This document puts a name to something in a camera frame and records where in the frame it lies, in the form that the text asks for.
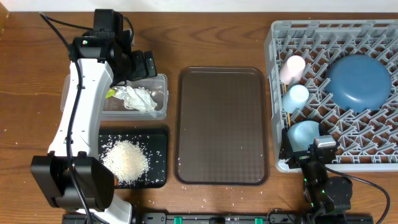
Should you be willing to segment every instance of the clear plastic container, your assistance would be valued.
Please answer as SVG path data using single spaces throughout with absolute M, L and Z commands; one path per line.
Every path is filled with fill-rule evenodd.
M 65 107 L 67 95 L 69 91 L 70 75 L 65 79 L 63 84 L 61 111 Z M 157 103 L 155 111 L 141 113 L 138 110 L 129 110 L 123 106 L 123 100 L 115 97 L 109 97 L 105 100 L 102 120 L 103 121 L 140 121 L 140 120 L 160 120 L 166 118 L 167 101 L 169 99 L 169 91 L 167 89 L 167 77 L 158 74 L 153 78 L 146 78 L 134 82 L 127 82 L 127 85 L 138 88 L 144 87 L 151 92 L 152 99 Z

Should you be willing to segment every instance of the plastic bin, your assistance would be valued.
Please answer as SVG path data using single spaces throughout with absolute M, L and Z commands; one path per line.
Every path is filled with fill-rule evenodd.
M 285 87 L 279 81 L 279 69 L 291 55 L 305 58 L 300 84 L 310 91 L 304 110 L 294 112 L 291 121 L 294 124 L 305 118 L 314 119 L 338 139 L 341 146 L 328 166 L 339 171 L 398 170 L 398 21 L 275 21 L 264 48 L 271 86 L 274 159 L 279 171 L 300 171 L 290 170 L 278 158 L 281 131 L 288 128 L 287 113 L 281 104 Z M 329 65 L 352 54 L 376 58 L 390 71 L 391 94 L 379 111 L 344 111 L 324 90 L 330 81 L 325 78 Z
M 61 111 L 65 107 L 67 95 L 69 91 L 70 76 L 68 75 L 63 84 Z M 115 97 L 109 97 L 105 100 L 102 114 L 103 121 L 140 121 L 140 120 L 160 120 L 166 118 L 167 101 L 169 98 L 169 91 L 167 89 L 167 77 L 163 74 L 158 74 L 153 78 L 146 78 L 134 82 L 127 82 L 127 85 L 138 88 L 144 87 L 146 90 L 152 92 L 152 99 L 157 103 L 154 112 L 141 113 L 138 110 L 128 110 L 123 106 L 123 100 Z

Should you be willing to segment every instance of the blue plate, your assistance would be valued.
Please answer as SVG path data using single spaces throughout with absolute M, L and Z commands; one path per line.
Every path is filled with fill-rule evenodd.
M 360 113 L 378 110 L 391 91 L 390 73 L 378 60 L 365 55 L 350 55 L 332 65 L 326 91 L 343 110 Z

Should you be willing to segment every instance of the wooden surface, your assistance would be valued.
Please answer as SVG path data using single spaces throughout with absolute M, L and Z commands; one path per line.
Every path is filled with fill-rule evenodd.
M 93 13 L 49 13 L 56 19 L 92 26 Z M 135 29 L 136 49 L 152 50 L 157 70 L 169 79 L 167 118 L 163 121 L 103 122 L 107 127 L 169 127 L 168 180 L 161 189 L 118 190 L 142 211 L 170 213 L 267 213 L 270 208 L 306 208 L 302 174 L 282 174 L 274 167 L 260 187 L 182 185 L 173 175 L 177 80 L 189 66 L 256 67 L 266 74 L 263 43 L 275 20 L 398 19 L 398 14 L 314 13 L 125 13 Z M 61 27 L 68 41 L 82 31 Z M 0 41 L 0 222 L 59 223 L 64 211 L 50 208 L 30 174 L 33 155 L 45 155 L 61 119 L 60 100 L 70 61 L 58 37 L 37 13 L 12 12 Z M 269 86 L 266 84 L 267 110 Z M 391 196 L 385 223 L 398 222 L 398 173 L 358 174 L 384 187 Z M 354 183 L 351 213 L 377 220 L 383 194 Z
M 3 28 L 6 23 L 6 19 L 8 18 L 8 14 L 8 10 L 0 2 L 0 40 L 4 31 Z

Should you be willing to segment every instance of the rice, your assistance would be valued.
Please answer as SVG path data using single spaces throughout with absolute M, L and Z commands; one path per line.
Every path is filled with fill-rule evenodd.
M 103 147 L 107 148 L 101 155 L 103 165 L 119 179 L 119 184 L 132 184 L 149 170 L 149 161 L 139 143 L 116 141 L 112 148 L 109 144 Z

